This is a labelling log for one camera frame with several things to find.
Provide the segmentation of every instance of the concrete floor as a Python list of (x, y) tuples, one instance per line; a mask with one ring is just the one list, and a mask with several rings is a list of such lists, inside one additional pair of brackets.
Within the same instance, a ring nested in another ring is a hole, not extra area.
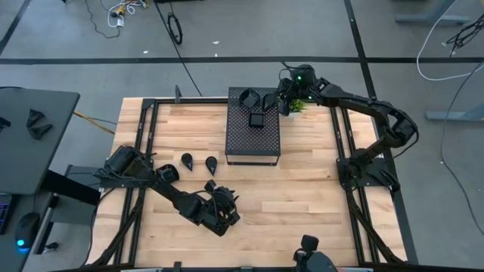
[[(99, 30), (105, 11), (88, 0)], [(106, 6), (117, 1), (104, 0)], [(429, 26), (398, 25), (397, 13), (425, 12), (436, 1), (352, 0), (367, 57), (415, 57)], [(22, 2), (0, 0), (0, 37)], [(339, 0), (207, 0), (177, 2), (175, 13), (183, 26), (183, 57), (326, 56), (356, 57), (346, 9)], [(164, 14), (168, 5), (160, 5)], [(479, 0), (459, 1), (449, 12), (475, 20), (484, 12)], [(423, 57), (447, 57), (442, 42), (460, 27), (435, 30)], [(456, 57), (482, 57), (484, 35), (477, 36)], [(32, 0), (0, 59), (176, 57), (156, 9), (126, 16), (117, 39), (106, 40), (93, 30), (83, 0)], [(358, 63), (311, 63), (320, 76), (347, 91), (366, 95)], [(424, 64), (428, 76), (467, 73), (476, 64)], [(228, 86), (274, 87), (279, 63), (191, 63), (195, 82), (205, 96), (225, 95)], [(428, 122), (425, 110), (445, 110), (464, 79), (428, 82), (414, 64), (370, 64), (377, 95), (405, 110), (419, 125), (420, 142), (396, 160), (414, 244), (421, 264), (484, 268), (484, 236), (470, 217), (464, 195), (440, 163), (442, 124)], [(468, 110), (484, 99), (483, 72), (462, 91), (455, 110)], [(197, 93), (179, 63), (95, 65), (0, 65), (0, 85), (76, 91), (77, 110), (88, 116), (116, 121), (123, 97), (172, 96), (174, 85), (184, 96)], [(479, 123), (449, 123), (444, 153), (461, 180), (476, 219), (484, 228), (484, 132)], [(51, 169), (63, 173), (68, 164), (100, 166), (109, 155), (113, 137), (73, 117)], [(33, 256), (26, 270), (54, 270), (81, 264), (88, 248), (86, 226), (55, 225), (51, 240), (59, 252)]]

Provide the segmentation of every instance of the wooden tabletop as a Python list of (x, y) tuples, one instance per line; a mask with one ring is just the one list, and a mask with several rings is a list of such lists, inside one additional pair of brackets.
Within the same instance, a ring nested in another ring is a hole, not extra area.
[[(134, 145), (142, 98), (125, 98), (113, 151)], [(211, 178), (205, 159), (219, 161), (217, 185), (236, 190), (241, 219), (216, 236), (183, 218), (172, 203), (149, 189), (144, 201), (136, 267), (288, 267), (303, 234), (319, 238), (319, 248), (338, 266), (357, 265), (349, 210), (338, 182), (337, 146), (330, 111), (308, 105), (301, 116), (281, 117), (281, 158), (277, 166), (227, 165), (225, 159), (226, 104), (163, 104), (157, 117), (154, 167), (171, 163), (180, 173), (174, 185), (187, 192), (202, 190)], [(357, 147), (375, 141), (371, 119), (349, 112)], [(340, 127), (344, 131), (343, 119)], [(141, 151), (145, 151), (147, 127)], [(180, 158), (191, 153), (194, 170)], [(366, 188), (374, 228), (393, 252), (406, 259), (392, 198), (383, 187)], [(100, 204), (89, 261), (108, 246), (119, 228), (125, 189), (116, 189)], [(370, 261), (366, 233), (360, 227), (365, 258)], [(131, 234), (125, 241), (127, 260)]]

